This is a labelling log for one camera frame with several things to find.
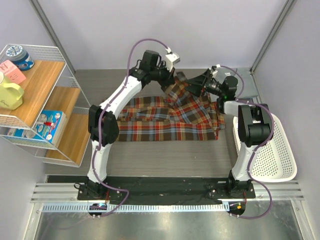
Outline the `red brown plaid shirt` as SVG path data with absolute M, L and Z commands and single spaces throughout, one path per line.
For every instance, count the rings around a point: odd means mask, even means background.
M 132 98 L 117 124 L 119 142 L 210 141 L 219 138 L 225 119 L 208 93 L 196 97 L 175 80 L 161 96 Z

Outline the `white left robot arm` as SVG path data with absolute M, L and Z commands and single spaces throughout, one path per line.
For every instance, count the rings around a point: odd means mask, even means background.
M 177 53 L 167 49 L 164 59 L 158 52 L 146 50 L 136 65 L 128 68 L 123 82 L 100 105 L 89 108 L 88 132 L 92 144 L 92 157 L 88 171 L 89 194 L 100 200 L 107 192 L 103 181 L 107 177 L 110 149 L 118 138 L 120 129 L 117 119 L 126 104 L 151 81 L 161 87 L 174 84 L 175 64 L 180 61 Z

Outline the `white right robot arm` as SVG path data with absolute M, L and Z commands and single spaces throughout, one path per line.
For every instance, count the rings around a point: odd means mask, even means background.
M 236 77 L 226 76 L 220 83 L 215 79 L 217 73 L 215 68 L 209 68 L 199 76 L 186 79 L 185 89 L 196 97 L 204 92 L 216 95 L 219 112 L 238 119 L 240 151 L 225 186 L 226 193 L 236 198 L 251 183 L 250 166 L 257 159 L 260 148 L 273 137 L 274 121 L 267 105 L 242 103 L 236 99 Z

